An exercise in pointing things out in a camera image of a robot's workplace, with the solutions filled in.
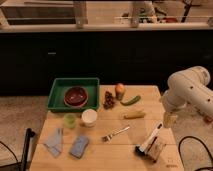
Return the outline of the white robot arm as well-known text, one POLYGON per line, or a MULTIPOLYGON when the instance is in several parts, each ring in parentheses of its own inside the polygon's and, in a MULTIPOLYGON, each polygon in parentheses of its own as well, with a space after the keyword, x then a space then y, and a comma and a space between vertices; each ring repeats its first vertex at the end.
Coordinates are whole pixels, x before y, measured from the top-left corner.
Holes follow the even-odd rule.
POLYGON ((177 119, 176 111, 188 103, 199 111, 213 117, 213 90, 207 85, 210 82, 209 71, 202 66, 190 67, 171 74, 168 78, 168 89, 161 97, 165 109, 163 126, 171 128, 177 119))

